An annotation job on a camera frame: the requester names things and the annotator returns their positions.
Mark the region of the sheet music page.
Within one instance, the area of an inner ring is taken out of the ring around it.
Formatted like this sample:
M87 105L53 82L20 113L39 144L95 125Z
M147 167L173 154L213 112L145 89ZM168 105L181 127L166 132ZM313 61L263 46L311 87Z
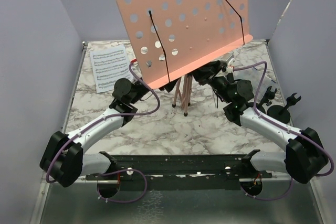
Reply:
M91 51L90 59L97 93L113 90L119 79L133 81L129 71L130 59L124 45Z

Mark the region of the pink music stand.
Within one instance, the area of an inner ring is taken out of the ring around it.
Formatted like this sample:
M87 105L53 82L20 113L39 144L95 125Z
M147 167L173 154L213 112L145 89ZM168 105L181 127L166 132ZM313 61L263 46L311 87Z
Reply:
M248 0L116 0L142 78L157 89L250 42Z

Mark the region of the black stand of white microphone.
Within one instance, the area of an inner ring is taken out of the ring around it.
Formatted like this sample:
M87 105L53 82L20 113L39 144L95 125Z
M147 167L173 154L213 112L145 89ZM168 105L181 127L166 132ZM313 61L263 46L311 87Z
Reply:
M256 104L256 108L261 111L262 113L266 113L266 110L264 108L265 106L270 106L272 104L272 100L275 98L275 95L277 93L277 88L272 90L272 86L269 86L266 89L266 92L264 96L262 97L261 101Z

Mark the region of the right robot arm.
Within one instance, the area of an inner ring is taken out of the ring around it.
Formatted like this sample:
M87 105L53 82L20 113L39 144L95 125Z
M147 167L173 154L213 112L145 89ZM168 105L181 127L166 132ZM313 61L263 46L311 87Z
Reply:
M215 95L227 103L224 113L230 122L257 132L283 150L281 153L255 151L241 164L242 173L254 177L259 171L280 172L302 184L320 176L320 171L332 162L317 132L288 124L288 107L300 99L291 95L286 106L273 105L264 113L261 103L256 103L251 81L234 79L234 71L236 68L218 60L194 70L192 76L200 85L209 85Z

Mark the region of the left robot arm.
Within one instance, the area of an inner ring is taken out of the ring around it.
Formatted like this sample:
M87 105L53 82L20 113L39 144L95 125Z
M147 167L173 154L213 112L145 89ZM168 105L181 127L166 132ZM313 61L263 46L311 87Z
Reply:
M119 79L112 93L112 103L100 116L69 133L55 132L39 163L39 167L46 172L46 181L69 187L81 176L99 174L104 179L112 178L116 172L113 164L116 159L105 152L89 155L86 152L135 116L148 115L147 112L139 113L134 106L148 92L154 93L154 90L142 79L136 82Z

